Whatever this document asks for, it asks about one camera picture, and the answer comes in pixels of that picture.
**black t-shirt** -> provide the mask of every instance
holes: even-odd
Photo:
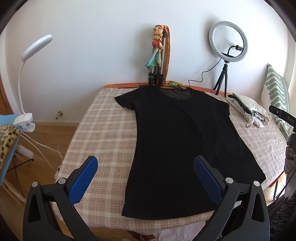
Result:
[[[136,151],[122,215],[158,220],[217,208],[193,169],[203,155],[224,177],[262,183],[266,177],[229,118],[229,105],[204,92],[141,87],[115,100],[135,110]]]

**t-shirt sleeve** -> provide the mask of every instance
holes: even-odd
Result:
[[[130,110],[134,110],[135,109],[134,101],[137,99],[140,99],[141,97],[142,97],[141,88],[138,88],[136,90],[130,91],[130,92],[125,93],[123,95],[119,95],[119,96],[115,97],[114,99],[122,107],[128,108]]]
[[[221,106],[221,108],[225,109],[228,114],[230,115],[230,111],[229,111],[229,104],[222,101],[222,100],[218,100],[217,98],[213,97],[213,96],[210,96],[208,94],[206,94],[207,96],[210,97],[210,101],[215,104],[215,105],[218,105],[218,106]]]

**white clip lamp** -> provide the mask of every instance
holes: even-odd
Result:
[[[236,50],[240,50],[241,51],[241,53],[238,56],[236,56],[236,57],[231,56],[229,54],[221,53],[219,51],[219,49],[217,48],[215,42],[214,42],[214,34],[215,34],[215,31],[217,30],[217,28],[222,27],[222,26],[229,26],[229,27],[234,28],[240,34],[240,36],[242,37],[244,46],[243,47],[239,47],[238,45],[237,46],[233,46],[233,47],[236,47]],[[224,96],[226,97],[226,89],[227,89],[227,68],[228,68],[228,65],[227,64],[229,62],[238,62],[238,61],[241,61],[247,55],[248,49],[249,49],[248,40],[247,40],[247,37],[246,37],[245,33],[241,30],[241,28],[239,26],[237,26],[234,23],[228,22],[228,21],[221,21],[221,22],[218,22],[218,23],[214,24],[211,27],[210,32],[209,32],[209,41],[210,41],[211,47],[214,50],[214,52],[221,59],[223,59],[224,62],[225,62],[224,67],[223,67],[223,70],[222,70],[222,72],[220,74],[220,77],[219,77],[217,83],[215,84],[214,90],[217,88],[216,95],[218,95],[219,94],[220,87],[221,87],[222,82],[223,82],[223,79],[225,77]]]
[[[38,39],[29,48],[27,48],[21,56],[23,63],[18,74],[17,86],[18,86],[18,93],[20,98],[20,107],[22,109],[22,115],[18,116],[13,122],[14,125],[21,127],[21,131],[33,132],[35,129],[35,124],[32,123],[33,121],[32,113],[26,113],[22,105],[22,97],[20,93],[20,73],[22,71],[22,68],[25,62],[29,58],[31,58],[34,54],[36,54],[39,50],[43,49],[46,45],[48,45],[51,41],[52,41],[52,35],[51,34],[46,35]]]

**wooden floor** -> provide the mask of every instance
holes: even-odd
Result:
[[[33,133],[26,133],[35,141],[38,141],[44,145],[47,145],[53,149],[59,149],[62,153],[66,153],[70,141],[75,133],[76,127],[70,126],[43,126],[38,125]],[[28,194],[32,182],[38,181],[41,184],[51,184],[55,182],[54,171],[50,166],[40,157],[41,154],[26,140],[20,139],[19,143],[35,154],[34,161],[28,162],[17,168],[17,175],[21,184],[22,191],[25,197]],[[45,157],[50,161],[54,169],[57,169],[61,164],[60,156],[39,145],[36,145]],[[17,156],[15,165],[20,164],[25,159]],[[6,174],[6,178],[20,190],[14,170]],[[7,192],[0,187],[0,214],[6,221],[7,225],[13,231],[13,233],[22,240],[22,219],[24,214],[24,205],[19,205]],[[69,230],[63,222],[60,222],[61,229],[64,234],[71,236]],[[109,229],[109,228],[91,228],[92,232],[103,241],[121,241],[123,238],[135,241],[131,234],[126,230],[121,229]]]

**blue fabric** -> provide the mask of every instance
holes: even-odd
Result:
[[[70,187],[69,201],[72,205],[81,201],[97,170],[98,160],[93,157]]]
[[[211,201],[220,205],[222,202],[221,186],[199,157],[194,159],[193,167]]]
[[[19,115],[0,115],[0,125],[13,124],[16,117]]]

